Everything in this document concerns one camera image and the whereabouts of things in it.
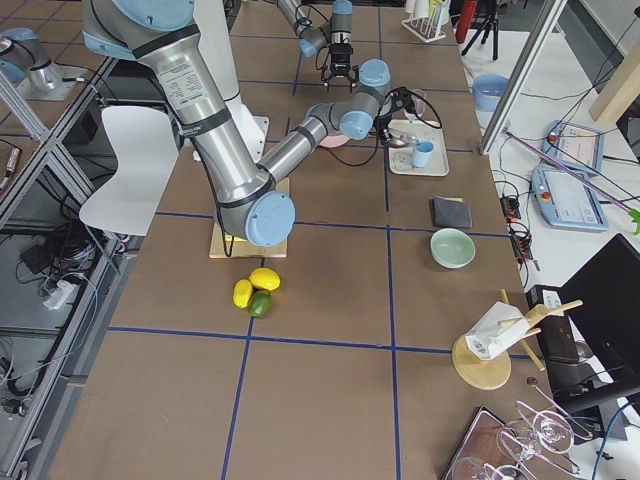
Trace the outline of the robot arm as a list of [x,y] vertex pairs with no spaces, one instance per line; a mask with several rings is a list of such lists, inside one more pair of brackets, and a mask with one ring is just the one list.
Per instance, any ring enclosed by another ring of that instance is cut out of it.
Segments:
[[352,3],[344,0],[334,1],[331,15],[325,17],[324,23],[319,26],[315,26],[313,21],[303,14],[300,1],[274,1],[273,4],[284,15],[298,37],[299,48],[305,58],[317,56],[323,49],[327,50],[330,63],[318,67],[322,85],[329,89],[333,79],[341,78],[353,89],[359,81],[359,66],[351,62]]
[[232,117],[239,93],[220,1],[85,1],[83,35],[95,53],[152,70],[204,164],[221,228],[253,245],[284,241],[295,221],[293,201],[276,189],[331,133],[367,137],[392,111],[395,89],[380,59],[359,68],[360,85],[341,102],[312,106],[304,120],[260,160]]

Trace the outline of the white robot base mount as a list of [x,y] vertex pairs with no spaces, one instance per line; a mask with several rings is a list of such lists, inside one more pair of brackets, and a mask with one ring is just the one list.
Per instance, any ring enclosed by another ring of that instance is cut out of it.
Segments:
[[269,119],[267,117],[254,117],[249,109],[242,103],[239,95],[230,100],[224,100],[214,91],[213,95],[202,90],[190,98],[180,101],[170,101],[175,109],[175,114],[184,124],[197,122],[202,115],[211,114],[215,107],[226,108],[230,119],[233,121],[239,136],[241,137],[252,162],[257,164],[262,157]]

